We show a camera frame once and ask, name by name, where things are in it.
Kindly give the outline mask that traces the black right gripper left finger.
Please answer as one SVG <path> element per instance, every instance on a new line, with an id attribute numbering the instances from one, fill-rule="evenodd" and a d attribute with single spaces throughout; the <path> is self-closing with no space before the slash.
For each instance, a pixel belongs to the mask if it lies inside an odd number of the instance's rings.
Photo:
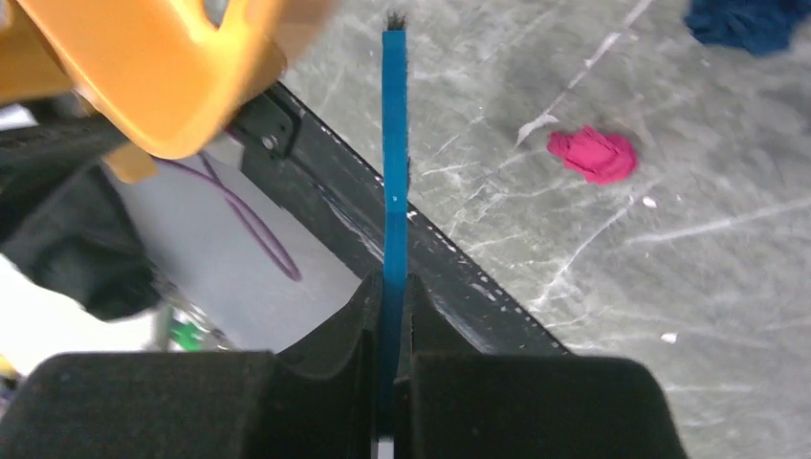
<path id="1" fill-rule="evenodd" d="M 280 354 L 62 354 L 1 422 L 5 458 L 372 458 L 382 278 Z"/>

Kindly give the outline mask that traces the orange slotted scoop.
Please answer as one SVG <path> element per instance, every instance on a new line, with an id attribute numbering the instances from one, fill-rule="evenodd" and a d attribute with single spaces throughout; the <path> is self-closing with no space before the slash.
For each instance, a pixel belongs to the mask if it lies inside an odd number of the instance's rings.
<path id="1" fill-rule="evenodd" d="M 194 155 L 318 38 L 333 1 L 5 1 L 1 100 L 77 92 L 127 138 L 124 182 Z"/>

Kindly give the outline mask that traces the blue hand brush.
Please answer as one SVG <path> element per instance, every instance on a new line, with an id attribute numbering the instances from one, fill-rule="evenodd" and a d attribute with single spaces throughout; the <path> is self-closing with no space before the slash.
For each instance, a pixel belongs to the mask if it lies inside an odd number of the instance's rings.
<path id="1" fill-rule="evenodd" d="M 394 436 L 394 384 L 408 276 L 408 52 L 406 16 L 390 11 L 382 33 L 382 140 L 384 178 L 383 296 L 379 322 L 378 436 Z"/>

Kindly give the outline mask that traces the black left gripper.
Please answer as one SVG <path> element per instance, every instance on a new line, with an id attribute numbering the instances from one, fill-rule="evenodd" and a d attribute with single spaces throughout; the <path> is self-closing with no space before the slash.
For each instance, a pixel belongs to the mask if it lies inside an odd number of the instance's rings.
<path id="1" fill-rule="evenodd" d="M 162 299 L 100 163 L 124 141 L 102 117 L 1 133 L 1 252 L 34 284 L 101 320 L 134 316 Z"/>

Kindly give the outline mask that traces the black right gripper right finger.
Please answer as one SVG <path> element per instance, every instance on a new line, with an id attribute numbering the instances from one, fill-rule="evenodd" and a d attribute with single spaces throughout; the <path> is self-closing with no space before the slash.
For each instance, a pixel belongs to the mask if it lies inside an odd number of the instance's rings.
<path id="1" fill-rule="evenodd" d="M 683 458 L 662 387 L 616 357 L 484 354 L 407 281 L 399 458 Z"/>

